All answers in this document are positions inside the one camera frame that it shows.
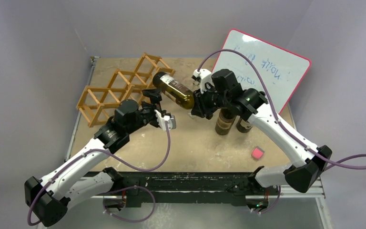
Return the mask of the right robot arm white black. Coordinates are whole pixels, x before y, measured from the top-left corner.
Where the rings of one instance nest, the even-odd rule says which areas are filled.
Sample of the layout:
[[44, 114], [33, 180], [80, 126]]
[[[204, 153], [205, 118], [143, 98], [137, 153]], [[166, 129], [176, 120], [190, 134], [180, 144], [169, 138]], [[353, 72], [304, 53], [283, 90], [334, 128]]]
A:
[[232, 71], [221, 69], [211, 73], [207, 69], [194, 70], [192, 78], [200, 84], [193, 93], [193, 115], [210, 118], [218, 108], [227, 108], [233, 115], [261, 130], [289, 158], [287, 165], [261, 166], [252, 172], [248, 182], [252, 193], [260, 194], [274, 185], [289, 185], [300, 193], [309, 190], [332, 155], [328, 146], [318, 147], [304, 138], [272, 110], [265, 92], [243, 89]]

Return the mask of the olive green wine bottle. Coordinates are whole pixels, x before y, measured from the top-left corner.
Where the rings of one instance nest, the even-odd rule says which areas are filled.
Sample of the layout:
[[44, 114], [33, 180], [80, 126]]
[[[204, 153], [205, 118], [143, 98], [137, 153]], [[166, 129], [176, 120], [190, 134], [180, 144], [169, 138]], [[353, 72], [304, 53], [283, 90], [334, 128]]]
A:
[[180, 107], [191, 110], [194, 107], [194, 96], [191, 89], [165, 72], [154, 75], [152, 83], [159, 88], [168, 98]]

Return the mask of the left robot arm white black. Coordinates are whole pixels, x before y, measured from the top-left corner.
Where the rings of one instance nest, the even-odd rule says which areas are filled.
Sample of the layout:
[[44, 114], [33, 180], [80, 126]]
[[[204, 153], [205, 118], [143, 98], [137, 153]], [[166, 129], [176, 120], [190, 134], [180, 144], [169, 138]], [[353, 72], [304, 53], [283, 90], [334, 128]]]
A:
[[116, 152], [129, 143], [130, 134], [140, 128], [152, 125], [166, 132], [175, 129], [174, 116], [161, 109], [161, 91], [145, 89], [143, 95], [149, 102], [121, 102], [114, 115], [76, 155], [51, 173], [41, 178], [30, 177], [25, 182], [29, 226], [52, 226], [69, 209], [98, 194], [125, 194], [139, 188], [125, 184], [124, 177], [112, 167], [89, 179], [83, 177], [103, 160], [116, 158]]

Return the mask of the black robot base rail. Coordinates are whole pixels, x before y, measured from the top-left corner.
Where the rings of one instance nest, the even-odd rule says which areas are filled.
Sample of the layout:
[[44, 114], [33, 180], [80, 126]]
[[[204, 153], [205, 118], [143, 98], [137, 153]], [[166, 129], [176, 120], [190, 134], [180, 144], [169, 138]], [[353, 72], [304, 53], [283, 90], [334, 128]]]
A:
[[143, 203], [230, 204], [266, 209], [278, 187], [261, 187], [251, 172], [111, 172], [106, 195], [122, 194], [128, 208]]

